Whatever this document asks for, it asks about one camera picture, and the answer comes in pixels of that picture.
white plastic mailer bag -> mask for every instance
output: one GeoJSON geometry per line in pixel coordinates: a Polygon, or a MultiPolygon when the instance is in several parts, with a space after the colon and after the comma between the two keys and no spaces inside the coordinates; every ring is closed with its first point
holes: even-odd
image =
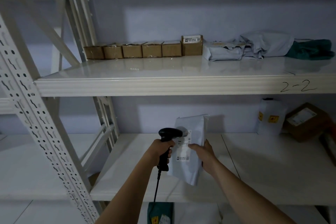
{"type": "Polygon", "coordinates": [[[202,161],[188,144],[204,145],[208,119],[208,114],[176,119],[175,128],[188,131],[188,134],[174,139],[176,145],[172,148],[168,175],[175,176],[190,185],[197,185],[202,161]]]}

hand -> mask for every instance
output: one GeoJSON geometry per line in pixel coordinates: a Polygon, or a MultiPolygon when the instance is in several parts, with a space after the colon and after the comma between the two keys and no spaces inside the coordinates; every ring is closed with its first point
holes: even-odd
{"type": "Polygon", "coordinates": [[[189,144],[188,147],[194,150],[197,153],[197,156],[202,160],[203,169],[208,174],[213,176],[213,165],[214,162],[218,160],[208,139],[205,140],[204,146],[200,146],[198,144],[189,144]]]}
{"type": "MultiPolygon", "coordinates": [[[[170,147],[174,147],[175,142],[170,140],[168,142],[162,142],[160,139],[155,139],[152,144],[149,146],[148,150],[145,152],[144,156],[147,156],[153,166],[157,166],[160,161],[160,156],[164,154],[170,147]]],[[[169,149],[168,158],[171,157],[172,150],[169,149]]]]}

orange warning sticker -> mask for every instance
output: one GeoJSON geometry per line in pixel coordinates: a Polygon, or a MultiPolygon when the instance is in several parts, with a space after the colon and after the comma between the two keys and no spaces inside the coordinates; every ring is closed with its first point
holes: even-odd
{"type": "Polygon", "coordinates": [[[263,117],[264,117],[263,113],[262,113],[262,112],[259,112],[259,120],[260,120],[260,121],[263,121],[263,117]]]}
{"type": "Polygon", "coordinates": [[[158,216],[152,217],[152,224],[159,224],[159,217],[158,216]]]}
{"type": "Polygon", "coordinates": [[[276,115],[270,115],[270,117],[268,118],[269,123],[277,123],[278,120],[279,120],[279,116],[276,116],[276,115]]]}

perforated metal upright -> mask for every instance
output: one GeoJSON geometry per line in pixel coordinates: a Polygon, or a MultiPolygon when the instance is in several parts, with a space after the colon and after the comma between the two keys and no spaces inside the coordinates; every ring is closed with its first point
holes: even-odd
{"type": "MultiPolygon", "coordinates": [[[[33,13],[30,0],[22,0],[22,3],[24,2],[33,13]]],[[[62,54],[65,56],[68,50],[61,38],[55,31],[50,31],[49,26],[43,21],[40,23],[39,26],[48,30],[49,35],[46,34],[51,36],[54,45],[57,45],[59,51],[63,50],[62,54]]],[[[76,60],[73,60],[73,55],[71,55],[70,52],[68,57],[72,60],[72,64],[76,64],[76,60]]],[[[40,78],[39,72],[16,22],[10,16],[4,0],[0,0],[1,87],[10,99],[10,105],[15,114],[27,127],[37,147],[43,151],[46,161],[50,163],[50,168],[55,171],[55,178],[57,179],[58,176],[61,179],[71,203],[81,212],[87,223],[94,223],[101,208],[89,196],[91,189],[89,180],[61,123],[58,109],[55,108],[58,100],[40,96],[33,83],[38,78],[40,78]]],[[[105,117],[103,122],[107,124],[107,128],[110,122],[102,101],[98,99],[100,105],[103,106],[103,113],[99,117],[101,120],[105,117]]]]}

